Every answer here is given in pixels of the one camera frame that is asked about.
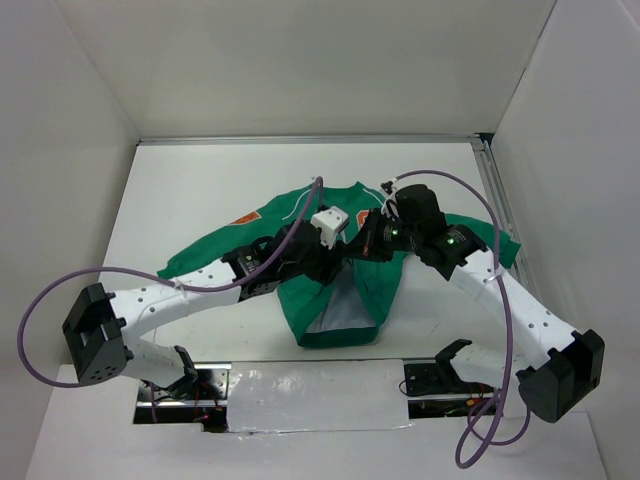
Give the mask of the green jacket with white lining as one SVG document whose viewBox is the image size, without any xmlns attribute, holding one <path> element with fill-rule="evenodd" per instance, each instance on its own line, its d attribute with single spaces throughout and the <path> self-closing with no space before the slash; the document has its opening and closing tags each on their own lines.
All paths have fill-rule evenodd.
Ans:
<svg viewBox="0 0 640 480">
<path fill-rule="evenodd" d="M 167 260 L 157 272 L 172 279 L 206 266 L 236 247 L 263 236 L 273 236 L 299 215 L 311 186 L 279 194 L 264 206 L 212 231 Z M 323 189 L 323 200 L 349 216 L 342 233 L 352 240 L 364 225 L 369 210 L 382 207 L 384 195 L 356 182 L 350 187 Z M 450 225 L 464 225 L 489 247 L 494 229 L 490 223 L 458 214 L 445 214 Z M 500 233 L 500 263 L 510 268 L 521 248 L 508 233 Z M 391 262 L 350 260 L 331 285 L 322 286 L 306 276 L 282 283 L 276 292 L 284 317 L 302 348 L 323 349 L 365 345 L 373 342 L 387 320 L 400 285 L 406 253 Z"/>
</svg>

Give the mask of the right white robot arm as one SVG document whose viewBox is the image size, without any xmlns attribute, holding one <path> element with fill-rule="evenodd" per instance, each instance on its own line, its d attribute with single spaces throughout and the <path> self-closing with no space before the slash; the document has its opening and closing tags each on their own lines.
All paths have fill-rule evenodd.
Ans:
<svg viewBox="0 0 640 480">
<path fill-rule="evenodd" d="M 514 370 L 518 392 L 541 420 L 557 422 L 599 385 L 605 352 L 600 335 L 579 332 L 551 313 L 495 264 L 487 243 L 470 227 L 446 220 L 428 187 L 404 187 L 393 202 L 393 216 L 378 208 L 368 213 L 347 244 L 348 257 L 387 262 L 397 252 L 413 253 L 495 319 L 510 323 L 525 359 Z"/>
</svg>

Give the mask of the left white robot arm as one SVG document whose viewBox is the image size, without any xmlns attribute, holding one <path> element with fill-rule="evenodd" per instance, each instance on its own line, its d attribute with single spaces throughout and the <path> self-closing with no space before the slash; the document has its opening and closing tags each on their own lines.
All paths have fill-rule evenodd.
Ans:
<svg viewBox="0 0 640 480">
<path fill-rule="evenodd" d="M 198 372 L 186 349 L 157 345 L 144 335 L 200 311 L 269 294 L 298 276 L 333 279 L 340 269 L 344 228 L 303 222 L 267 269 L 261 266 L 285 238 L 286 228 L 167 284 L 115 292 L 100 283 L 85 287 L 62 326 L 79 384 L 93 386 L 128 376 L 173 398 L 189 397 Z"/>
</svg>

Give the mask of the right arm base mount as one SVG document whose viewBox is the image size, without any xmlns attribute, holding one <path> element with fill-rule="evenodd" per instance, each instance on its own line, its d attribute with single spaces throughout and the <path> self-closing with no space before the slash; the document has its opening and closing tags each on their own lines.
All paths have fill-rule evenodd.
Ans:
<svg viewBox="0 0 640 480">
<path fill-rule="evenodd" d="M 462 380 L 454 371 L 452 361 L 461 359 L 461 351 L 469 346 L 470 340 L 460 339 L 431 359 L 404 362 L 398 389 L 407 398 L 411 420 L 466 416 L 472 407 L 493 396 L 493 387 Z"/>
</svg>

